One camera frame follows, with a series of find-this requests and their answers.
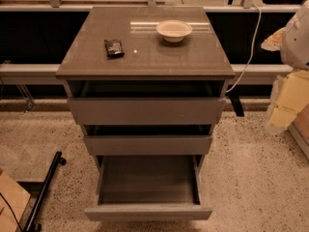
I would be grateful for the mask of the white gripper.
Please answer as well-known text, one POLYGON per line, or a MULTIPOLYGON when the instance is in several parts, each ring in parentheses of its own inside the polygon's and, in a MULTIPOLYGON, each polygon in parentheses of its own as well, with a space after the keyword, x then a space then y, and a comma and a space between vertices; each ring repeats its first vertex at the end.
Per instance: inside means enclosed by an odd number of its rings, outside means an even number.
POLYGON ((264 129, 271 135, 285 131, 296 115, 309 103, 309 72, 296 71, 278 76, 273 83, 271 106, 264 129))

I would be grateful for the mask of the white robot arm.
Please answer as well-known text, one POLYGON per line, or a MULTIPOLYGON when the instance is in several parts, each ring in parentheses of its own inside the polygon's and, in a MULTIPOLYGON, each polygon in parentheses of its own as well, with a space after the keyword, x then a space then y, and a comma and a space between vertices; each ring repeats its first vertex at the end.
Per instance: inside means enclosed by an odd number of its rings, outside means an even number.
POLYGON ((293 70, 277 76, 267 108, 265 130, 270 134, 285 131, 296 115, 309 103, 309 1, 261 44, 268 51, 280 51, 281 61, 293 70))

